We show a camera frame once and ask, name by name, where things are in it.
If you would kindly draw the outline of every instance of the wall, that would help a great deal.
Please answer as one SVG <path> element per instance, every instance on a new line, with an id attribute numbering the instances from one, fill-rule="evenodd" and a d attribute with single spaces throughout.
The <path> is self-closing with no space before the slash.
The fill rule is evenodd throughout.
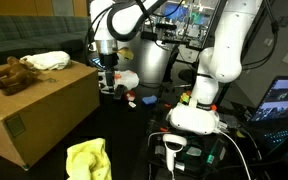
<path id="1" fill-rule="evenodd" d="M 276 19 L 280 16 L 288 16 L 288 1 L 275 0 L 273 13 Z M 265 57 L 270 51 L 271 46 L 264 45 L 264 41 L 272 37 L 270 20 L 267 17 L 243 63 L 256 61 Z M 288 64 L 282 61 L 288 52 L 288 26 L 280 28 L 277 42 L 275 52 L 268 63 L 258 69 L 243 72 L 236 80 L 237 85 L 254 105 L 258 105 L 276 75 L 288 75 Z"/>
<path id="2" fill-rule="evenodd" d="M 0 0 L 0 15 L 87 16 L 87 0 Z"/>

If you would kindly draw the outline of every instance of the yellow cloth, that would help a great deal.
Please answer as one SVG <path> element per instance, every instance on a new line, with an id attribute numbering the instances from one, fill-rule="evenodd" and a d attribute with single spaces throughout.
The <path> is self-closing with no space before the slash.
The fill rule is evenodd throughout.
<path id="1" fill-rule="evenodd" d="M 67 149 L 68 180 L 111 180 L 111 163 L 105 152 L 105 139 L 97 138 Z"/>

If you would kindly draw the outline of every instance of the brown stuffed animal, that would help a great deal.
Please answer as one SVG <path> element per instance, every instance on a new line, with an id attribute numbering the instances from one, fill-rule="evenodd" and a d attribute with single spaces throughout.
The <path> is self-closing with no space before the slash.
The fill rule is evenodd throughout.
<path id="1" fill-rule="evenodd" d="M 7 58 L 7 64 L 10 66 L 0 70 L 0 90 L 5 96 L 13 95 L 26 89 L 38 76 L 38 71 L 30 70 L 31 64 L 26 63 L 26 61 L 23 63 L 10 56 Z"/>

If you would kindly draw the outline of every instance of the towel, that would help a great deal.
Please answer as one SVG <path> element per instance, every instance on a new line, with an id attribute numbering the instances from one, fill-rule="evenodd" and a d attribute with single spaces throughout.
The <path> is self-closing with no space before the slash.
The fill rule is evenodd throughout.
<path id="1" fill-rule="evenodd" d="M 51 51 L 48 53 L 27 55 L 20 60 L 25 60 L 34 65 L 39 70 L 64 69 L 71 62 L 71 57 L 64 51 Z"/>
<path id="2" fill-rule="evenodd" d="M 105 139 L 97 138 L 67 149 L 68 180 L 111 180 L 111 163 Z"/>

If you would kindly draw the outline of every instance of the couch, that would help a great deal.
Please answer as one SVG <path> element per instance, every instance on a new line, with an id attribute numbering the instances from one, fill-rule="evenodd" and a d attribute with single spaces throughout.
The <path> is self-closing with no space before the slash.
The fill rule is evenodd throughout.
<path id="1" fill-rule="evenodd" d="M 83 61 L 88 17 L 0 16 L 0 65 L 8 56 L 17 58 L 54 50 L 64 50 Z"/>

